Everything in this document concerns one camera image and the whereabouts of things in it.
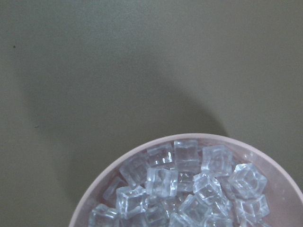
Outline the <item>clear ice cubes pile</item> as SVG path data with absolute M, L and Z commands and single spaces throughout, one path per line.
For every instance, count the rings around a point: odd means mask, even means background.
M 90 227 L 265 227 L 267 178 L 225 145 L 162 143 L 128 158 Z

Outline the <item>pink bowl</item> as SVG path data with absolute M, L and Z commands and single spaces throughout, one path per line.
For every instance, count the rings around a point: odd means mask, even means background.
M 197 139 L 203 145 L 226 145 L 237 158 L 253 163 L 268 179 L 264 192 L 270 214 L 264 220 L 273 227 L 301 227 L 303 225 L 303 193 L 292 177 L 275 160 L 244 142 L 207 133 L 170 135 L 149 141 L 128 151 L 109 165 L 86 190 L 69 225 L 71 227 L 88 225 L 89 212 L 103 201 L 102 192 L 112 179 L 119 175 L 118 169 L 124 161 L 149 147 L 185 139 Z

